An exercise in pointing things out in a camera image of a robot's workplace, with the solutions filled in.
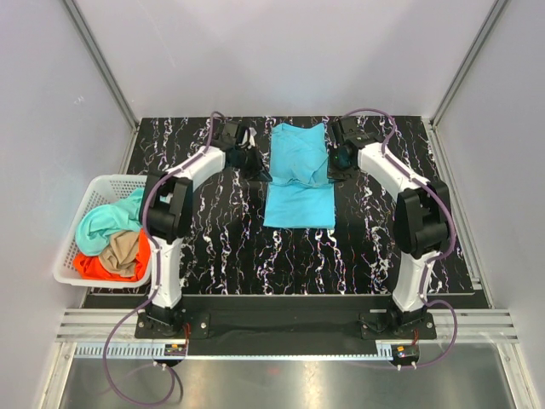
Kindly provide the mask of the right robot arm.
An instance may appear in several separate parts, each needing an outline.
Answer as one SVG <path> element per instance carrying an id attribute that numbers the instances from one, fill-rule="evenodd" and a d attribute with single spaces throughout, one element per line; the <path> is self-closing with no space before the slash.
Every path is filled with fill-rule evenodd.
<path id="1" fill-rule="evenodd" d="M 417 174 L 395 157 L 387 143 L 396 130 L 393 124 L 387 136 L 369 134 L 353 116 L 330 122 L 334 146 L 329 153 L 328 177 L 345 181 L 357 172 L 366 173 L 396 200 L 393 239 L 401 251 L 398 281 L 386 312 L 362 323 L 375 335 L 401 335 L 423 323 L 434 264 L 446 258 L 456 245 L 448 186 Z"/>

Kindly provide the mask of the bright blue t shirt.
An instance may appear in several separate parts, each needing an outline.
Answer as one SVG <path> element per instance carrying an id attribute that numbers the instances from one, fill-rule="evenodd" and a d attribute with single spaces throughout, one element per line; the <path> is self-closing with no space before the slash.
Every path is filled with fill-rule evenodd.
<path id="1" fill-rule="evenodd" d="M 332 229 L 335 190 L 328 177 L 329 155 L 323 124 L 272 129 L 264 225 L 268 228 Z"/>

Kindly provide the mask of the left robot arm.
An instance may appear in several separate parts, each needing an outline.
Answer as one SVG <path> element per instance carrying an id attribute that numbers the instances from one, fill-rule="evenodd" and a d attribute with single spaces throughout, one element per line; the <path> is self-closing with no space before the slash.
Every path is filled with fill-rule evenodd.
<path id="1" fill-rule="evenodd" d="M 166 171 L 148 173 L 140 213 L 151 251 L 151 289 L 141 307 L 147 320 L 171 331 L 184 326 L 181 241 L 191 230 L 197 188 L 228 168 L 249 181 L 272 180 L 255 135 L 255 129 L 242 122 L 226 121 L 218 131 L 209 130 L 206 143 L 190 158 Z"/>

